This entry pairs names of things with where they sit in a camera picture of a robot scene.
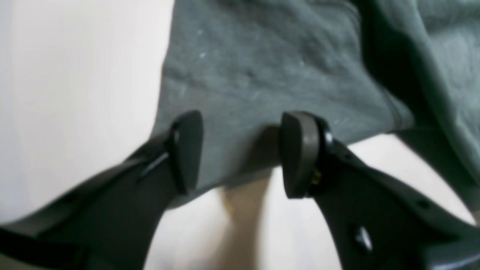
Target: black plastic part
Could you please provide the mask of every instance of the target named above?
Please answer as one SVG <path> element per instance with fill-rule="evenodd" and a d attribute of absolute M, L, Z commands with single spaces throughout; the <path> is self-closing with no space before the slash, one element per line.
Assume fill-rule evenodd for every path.
<path fill-rule="evenodd" d="M 480 267 L 479 228 L 450 215 L 401 181 L 368 167 L 338 141 L 326 153 L 320 148 L 319 156 L 324 159 L 315 169 L 322 168 L 322 180 L 310 185 L 308 196 L 322 210 L 343 269 Z M 362 235 L 364 239 L 359 237 L 359 228 L 368 233 Z"/>
<path fill-rule="evenodd" d="M 325 121 L 323 118 L 316 117 L 313 114 L 309 114 L 306 112 L 304 113 L 312 117 L 317 124 L 317 136 L 320 140 L 320 148 L 317 153 L 316 169 L 318 172 L 321 173 L 325 171 L 325 168 L 328 166 L 328 158 L 334 151 L 335 140 L 333 138 L 332 132 L 330 131 L 330 126 L 328 125 L 327 121 Z"/>
<path fill-rule="evenodd" d="M 183 115 L 172 130 L 175 141 L 173 131 L 152 138 L 122 164 L 1 226 L 0 252 L 50 269 L 141 270 L 161 216 L 195 185 L 200 164 L 201 115 Z M 182 177 L 179 168 L 187 170 Z"/>
<path fill-rule="evenodd" d="M 289 198 L 303 198 L 312 182 L 320 149 L 314 118 L 301 112 L 285 112 L 280 127 L 280 159 Z"/>
<path fill-rule="evenodd" d="M 203 133 L 202 115 L 196 110 L 180 116 L 169 134 L 172 169 L 183 195 L 192 194 L 197 184 Z"/>

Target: screw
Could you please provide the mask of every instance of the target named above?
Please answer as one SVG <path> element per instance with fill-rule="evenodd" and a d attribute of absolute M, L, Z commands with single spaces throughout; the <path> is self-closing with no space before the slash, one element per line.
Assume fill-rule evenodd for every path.
<path fill-rule="evenodd" d="M 367 229 L 363 226 L 358 226 L 354 231 L 354 240 L 359 245 L 359 247 L 366 253 L 373 251 L 372 240 L 368 234 Z"/>
<path fill-rule="evenodd" d="M 320 180 L 322 179 L 322 173 L 315 169 L 315 173 L 313 174 L 313 178 L 312 178 L 312 184 L 313 185 L 318 185 L 320 184 Z"/>

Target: gray fabric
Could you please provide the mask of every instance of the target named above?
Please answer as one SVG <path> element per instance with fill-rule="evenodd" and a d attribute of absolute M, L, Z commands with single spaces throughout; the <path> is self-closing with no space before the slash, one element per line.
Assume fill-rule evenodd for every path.
<path fill-rule="evenodd" d="M 415 115 L 402 139 L 480 209 L 480 1 L 355 3 L 370 72 Z"/>
<path fill-rule="evenodd" d="M 360 17 L 344 0 L 177 0 L 154 134 L 199 109 L 198 189 L 278 164 L 282 112 L 325 117 L 345 143 L 412 125 L 366 71 Z"/>
<path fill-rule="evenodd" d="M 202 111 L 205 190 L 278 164 L 283 111 L 325 117 L 344 143 L 427 127 L 480 205 L 479 18 L 477 0 L 177 0 L 154 134 Z"/>
<path fill-rule="evenodd" d="M 431 107 L 480 183 L 480 1 L 421 1 L 419 12 L 444 84 Z"/>

